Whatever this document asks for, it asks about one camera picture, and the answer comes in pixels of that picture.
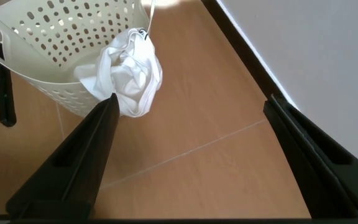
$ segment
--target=perforated basket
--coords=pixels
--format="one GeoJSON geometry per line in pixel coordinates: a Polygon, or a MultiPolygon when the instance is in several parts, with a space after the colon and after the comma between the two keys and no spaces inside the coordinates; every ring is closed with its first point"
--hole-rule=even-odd
{"type": "Polygon", "coordinates": [[[148,28],[140,0],[12,0],[0,6],[0,63],[68,110],[86,116],[98,103],[73,76],[127,28],[148,28]]]}

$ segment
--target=dark baseboard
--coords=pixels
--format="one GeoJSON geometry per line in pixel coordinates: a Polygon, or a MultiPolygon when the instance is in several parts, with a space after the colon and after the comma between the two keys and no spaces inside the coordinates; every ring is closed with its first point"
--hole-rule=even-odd
{"type": "Polygon", "coordinates": [[[271,94],[283,96],[278,86],[266,72],[249,45],[241,37],[240,33],[238,33],[221,6],[215,0],[202,0],[202,2],[233,46],[234,50],[242,60],[242,63],[247,67],[266,98],[271,94]]]}

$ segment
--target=white cloth bag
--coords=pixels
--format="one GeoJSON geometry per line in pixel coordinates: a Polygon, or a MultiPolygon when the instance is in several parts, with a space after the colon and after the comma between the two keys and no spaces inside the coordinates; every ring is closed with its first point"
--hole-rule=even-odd
{"type": "Polygon", "coordinates": [[[74,76],[101,101],[115,93],[121,114],[133,118],[150,111],[155,92],[162,83],[160,62],[143,28],[118,34],[102,49],[94,64],[77,66],[74,76]]]}

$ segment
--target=chair leg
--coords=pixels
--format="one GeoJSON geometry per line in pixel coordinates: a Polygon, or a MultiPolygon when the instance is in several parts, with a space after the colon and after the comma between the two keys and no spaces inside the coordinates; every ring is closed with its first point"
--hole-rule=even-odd
{"type": "MultiPolygon", "coordinates": [[[[0,57],[4,58],[2,43],[0,43],[0,57]]],[[[16,124],[16,114],[12,92],[10,71],[0,64],[0,122],[12,127],[16,124]]]]}

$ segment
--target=brown floor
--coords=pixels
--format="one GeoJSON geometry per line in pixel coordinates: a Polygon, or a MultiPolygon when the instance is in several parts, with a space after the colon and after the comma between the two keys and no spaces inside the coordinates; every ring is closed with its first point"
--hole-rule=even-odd
{"type": "MultiPolygon", "coordinates": [[[[265,97],[202,3],[158,8],[153,22],[163,85],[149,114],[120,118],[96,217],[310,217],[265,97]]],[[[17,124],[0,124],[0,213],[81,121],[13,83],[17,124]]]]}

